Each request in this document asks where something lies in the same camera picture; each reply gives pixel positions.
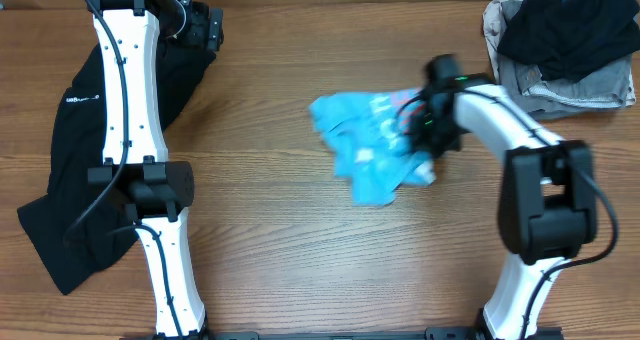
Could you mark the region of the light blue t-shirt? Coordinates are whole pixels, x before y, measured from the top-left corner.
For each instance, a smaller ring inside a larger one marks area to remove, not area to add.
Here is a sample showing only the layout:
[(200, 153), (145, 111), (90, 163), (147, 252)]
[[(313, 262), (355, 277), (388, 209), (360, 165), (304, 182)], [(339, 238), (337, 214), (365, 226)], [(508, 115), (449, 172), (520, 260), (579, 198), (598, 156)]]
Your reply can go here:
[(334, 153), (334, 175), (350, 181), (355, 205), (386, 206), (399, 186), (436, 180), (432, 156), (410, 145), (409, 120), (424, 108), (419, 92), (340, 92), (309, 106), (313, 130)]

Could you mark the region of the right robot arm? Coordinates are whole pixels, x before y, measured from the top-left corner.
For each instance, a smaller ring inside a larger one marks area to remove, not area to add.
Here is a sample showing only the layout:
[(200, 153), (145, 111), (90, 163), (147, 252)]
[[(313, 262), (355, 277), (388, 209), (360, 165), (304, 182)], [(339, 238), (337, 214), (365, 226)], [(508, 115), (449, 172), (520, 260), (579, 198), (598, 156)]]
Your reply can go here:
[(421, 109), (409, 117), (414, 150), (438, 159), (475, 135), (503, 167), (497, 223), (508, 254), (495, 291), (470, 327), (429, 328), (429, 339), (560, 339), (538, 316), (559, 274), (597, 234), (589, 147), (523, 112), (485, 74), (464, 75), (454, 56), (425, 66)]

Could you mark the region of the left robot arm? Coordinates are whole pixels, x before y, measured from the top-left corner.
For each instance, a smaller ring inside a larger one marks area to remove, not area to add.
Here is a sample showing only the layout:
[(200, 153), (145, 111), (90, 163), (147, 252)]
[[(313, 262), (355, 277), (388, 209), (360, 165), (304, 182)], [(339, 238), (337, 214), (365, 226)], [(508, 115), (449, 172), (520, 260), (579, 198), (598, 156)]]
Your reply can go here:
[(99, 190), (144, 249), (156, 304), (156, 339), (210, 339), (188, 242), (194, 177), (171, 161), (159, 118), (156, 59), (161, 39), (216, 53), (224, 40), (223, 11), (194, 0), (84, 0), (93, 15), (105, 82), (106, 137), (102, 163), (89, 169)]

